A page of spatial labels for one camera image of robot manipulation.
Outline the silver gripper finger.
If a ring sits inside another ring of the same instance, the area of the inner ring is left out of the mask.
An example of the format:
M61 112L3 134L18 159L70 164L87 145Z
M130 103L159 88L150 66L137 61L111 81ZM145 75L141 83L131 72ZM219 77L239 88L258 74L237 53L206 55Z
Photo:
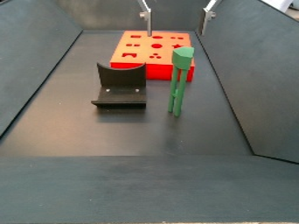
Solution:
M137 0L142 11L139 12L139 17L147 22L147 36L153 36L153 10L147 5L146 0Z
M215 9L222 0L210 0L207 6L202 9L201 14L201 35L206 33L209 22L217 17Z

